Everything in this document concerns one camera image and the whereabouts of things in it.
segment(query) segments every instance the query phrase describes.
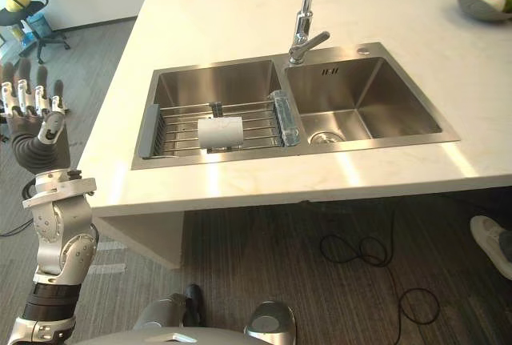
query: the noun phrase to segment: floor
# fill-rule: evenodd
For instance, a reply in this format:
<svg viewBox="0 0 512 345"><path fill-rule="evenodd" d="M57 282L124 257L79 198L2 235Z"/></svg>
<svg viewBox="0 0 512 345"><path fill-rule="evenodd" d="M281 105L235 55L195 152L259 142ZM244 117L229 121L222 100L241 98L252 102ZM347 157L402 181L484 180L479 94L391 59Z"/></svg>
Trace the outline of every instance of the floor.
<svg viewBox="0 0 512 345"><path fill-rule="evenodd" d="M66 85L73 165L132 26L130 21L69 32L71 50L48 46L44 52L50 80L59 77ZM30 176L16 166L6 144L0 149L0 231L5 231L29 218L21 208L20 190ZM205 292L212 327L240 331L260 302L279 299L294 309L299 344L393 343L398 307L387 270L360 260L329 263L318 249L321 237L329 233L343 235L352 245L373 235L389 248L393 213L394 259L389 269L398 293L425 287L441 305L438 320L429 326L402 319L401 343L512 343L512 282L494 269L469 230L469 218L480 213L512 228L511 191L189 212L184 264L176 271L102 237L95 259L100 267L83 284L77 328L68 343L128 330L146 304L192 282ZM352 255L339 245L328 249L339 258ZM0 341L22 312L36 250L31 229L0 239ZM367 250L378 254L375 246ZM433 310L423 295L411 295L403 307L424 319Z"/></svg>

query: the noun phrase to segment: stainless steel sink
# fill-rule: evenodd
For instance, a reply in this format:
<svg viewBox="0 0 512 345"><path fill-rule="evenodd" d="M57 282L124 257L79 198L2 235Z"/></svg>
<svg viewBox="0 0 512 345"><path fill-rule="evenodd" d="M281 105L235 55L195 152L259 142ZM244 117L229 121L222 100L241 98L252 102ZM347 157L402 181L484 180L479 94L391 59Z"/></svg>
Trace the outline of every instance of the stainless steel sink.
<svg viewBox="0 0 512 345"><path fill-rule="evenodd" d="M288 58L278 54L156 70L133 168L458 139L380 43L312 50L300 66L291 65ZM282 138L282 119L269 97L275 90L288 98L299 138L294 146ZM222 104L223 115L242 116L243 145L199 149L194 125L212 116L213 102Z"/></svg>
<svg viewBox="0 0 512 345"><path fill-rule="evenodd" d="M384 58L309 65L286 73L309 143L441 131Z"/></svg>

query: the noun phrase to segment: faucet handle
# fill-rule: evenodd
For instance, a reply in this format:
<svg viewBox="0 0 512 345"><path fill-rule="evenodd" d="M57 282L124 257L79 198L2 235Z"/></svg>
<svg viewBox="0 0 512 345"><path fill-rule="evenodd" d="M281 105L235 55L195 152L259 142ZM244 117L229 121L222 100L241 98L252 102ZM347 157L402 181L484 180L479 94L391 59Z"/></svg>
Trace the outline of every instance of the faucet handle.
<svg viewBox="0 0 512 345"><path fill-rule="evenodd" d="M312 37L309 41L301 43L300 45L293 45L290 48L290 63L298 65L304 61L304 54L313 49L315 46L320 45L322 42L329 39L330 33L323 31L315 37Z"/></svg>

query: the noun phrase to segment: metal bowl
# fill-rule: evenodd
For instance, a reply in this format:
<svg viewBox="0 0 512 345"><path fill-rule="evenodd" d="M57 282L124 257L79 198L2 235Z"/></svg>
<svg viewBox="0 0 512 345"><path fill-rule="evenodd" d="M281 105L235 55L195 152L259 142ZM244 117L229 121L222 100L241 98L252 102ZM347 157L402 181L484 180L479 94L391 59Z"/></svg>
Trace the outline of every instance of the metal bowl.
<svg viewBox="0 0 512 345"><path fill-rule="evenodd" d="M497 11L482 0L458 0L458 5L464 13L480 21L496 22L512 18L512 13Z"/></svg>

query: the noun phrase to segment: marble countertop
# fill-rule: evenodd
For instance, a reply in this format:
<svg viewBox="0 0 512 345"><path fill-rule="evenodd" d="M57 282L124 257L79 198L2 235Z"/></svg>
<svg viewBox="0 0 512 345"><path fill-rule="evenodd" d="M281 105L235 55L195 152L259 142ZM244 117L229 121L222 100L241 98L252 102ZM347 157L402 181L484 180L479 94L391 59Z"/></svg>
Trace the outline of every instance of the marble countertop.
<svg viewBox="0 0 512 345"><path fill-rule="evenodd" d="M153 70L285 53L300 5L145 0L79 165L95 216L512 184L512 22L470 20L456 0L314 0L310 33L381 42L459 142L131 170Z"/></svg>

